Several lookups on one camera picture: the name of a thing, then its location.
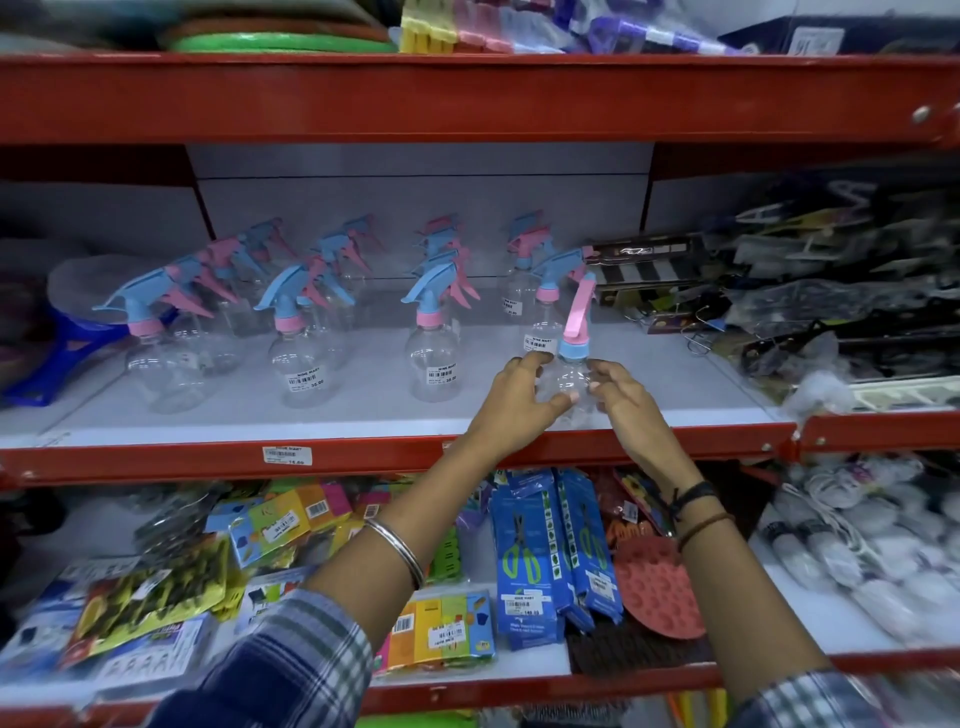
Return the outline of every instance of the green-handled scissors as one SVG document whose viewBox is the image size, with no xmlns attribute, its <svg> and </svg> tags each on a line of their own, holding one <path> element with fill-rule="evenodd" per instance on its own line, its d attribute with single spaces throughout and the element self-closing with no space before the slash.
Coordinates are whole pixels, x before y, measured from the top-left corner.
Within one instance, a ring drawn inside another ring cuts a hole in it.
<svg viewBox="0 0 960 728">
<path fill-rule="evenodd" d="M 523 557 L 523 567 L 527 571 L 527 581 L 531 584 L 540 583 L 540 562 L 534 552 L 527 548 L 523 536 L 523 517 L 514 513 L 514 544 L 503 554 L 503 572 L 511 579 L 516 579 L 520 571 L 520 557 Z"/>
<path fill-rule="evenodd" d="M 600 539 L 593 535 L 589 528 L 589 516 L 587 515 L 587 504 L 581 503 L 584 514 L 584 527 L 580 529 L 580 550 L 584 552 L 587 558 L 596 558 L 597 565 L 601 569 L 607 567 L 607 555 L 604 553 L 603 545 Z"/>
</svg>

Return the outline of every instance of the black packaged item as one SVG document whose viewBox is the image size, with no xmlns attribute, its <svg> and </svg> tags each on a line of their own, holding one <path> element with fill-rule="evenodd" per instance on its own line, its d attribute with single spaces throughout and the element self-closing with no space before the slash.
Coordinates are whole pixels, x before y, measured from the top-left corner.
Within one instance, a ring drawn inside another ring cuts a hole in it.
<svg viewBox="0 0 960 728">
<path fill-rule="evenodd" d="M 52 488 L 0 491 L 0 514 L 14 536 L 42 536 L 63 525 L 66 509 Z"/>
</svg>

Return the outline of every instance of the blue package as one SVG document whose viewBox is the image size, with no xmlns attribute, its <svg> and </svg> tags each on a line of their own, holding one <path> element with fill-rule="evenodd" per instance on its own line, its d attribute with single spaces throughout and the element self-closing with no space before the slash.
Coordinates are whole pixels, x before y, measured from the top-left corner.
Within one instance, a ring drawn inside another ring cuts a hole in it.
<svg viewBox="0 0 960 728">
<path fill-rule="evenodd" d="M 623 602 L 593 483 L 580 471 L 565 468 L 558 472 L 557 495 L 564 514 L 577 596 L 583 598 L 582 603 L 589 609 L 619 623 L 623 619 Z"/>
<path fill-rule="evenodd" d="M 516 497 L 508 488 L 493 492 L 490 514 L 496 539 L 496 631 L 507 637 L 512 649 L 555 643 L 563 639 L 563 618 L 557 613 L 554 573 L 565 597 L 568 589 L 559 568 L 560 552 L 555 528 L 547 528 L 547 508 L 555 507 L 548 492 Z M 551 564 L 551 539 L 557 569 Z"/>
<path fill-rule="evenodd" d="M 493 474 L 493 485 L 497 488 L 508 487 L 516 497 L 531 496 L 553 484 L 553 471 L 549 468 L 496 471 Z"/>
</svg>

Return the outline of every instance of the pink spray trigger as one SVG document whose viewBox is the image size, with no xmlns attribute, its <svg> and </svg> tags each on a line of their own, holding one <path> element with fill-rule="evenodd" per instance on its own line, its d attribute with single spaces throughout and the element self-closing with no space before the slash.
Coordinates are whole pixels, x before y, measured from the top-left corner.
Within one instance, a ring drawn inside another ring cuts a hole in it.
<svg viewBox="0 0 960 728">
<path fill-rule="evenodd" d="M 570 315 L 566 319 L 564 328 L 564 341 L 567 344 L 585 344 L 590 340 L 587 312 L 590 301 L 593 300 L 596 285 L 597 279 L 591 275 L 584 276 L 577 287 L 577 295 L 573 297 L 573 305 L 570 307 Z"/>
</svg>

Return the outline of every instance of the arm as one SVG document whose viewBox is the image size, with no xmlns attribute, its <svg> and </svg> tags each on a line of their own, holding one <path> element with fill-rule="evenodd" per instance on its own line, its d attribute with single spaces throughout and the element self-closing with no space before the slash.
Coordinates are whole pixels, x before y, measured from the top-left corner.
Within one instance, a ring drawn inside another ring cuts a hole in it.
<svg viewBox="0 0 960 728">
<path fill-rule="evenodd" d="M 664 500 L 669 503 L 703 481 L 643 386 L 620 364 L 595 361 L 593 368 L 597 377 L 591 392 L 627 454 L 656 480 Z M 723 512 L 717 498 L 697 498 L 681 513 L 678 534 Z M 684 565 L 734 700 L 830 668 L 732 521 L 716 522 L 695 535 L 684 548 Z"/>
<path fill-rule="evenodd" d="M 379 520 L 422 566 L 480 480 L 572 404 L 566 395 L 535 402 L 538 370 L 550 359 L 531 352 L 507 362 L 467 433 L 381 511 Z M 212 665 L 197 688 L 163 700 L 150 728 L 352 726 L 370 683 L 372 647 L 383 644 L 412 592 L 406 564 L 364 528 Z"/>
</svg>

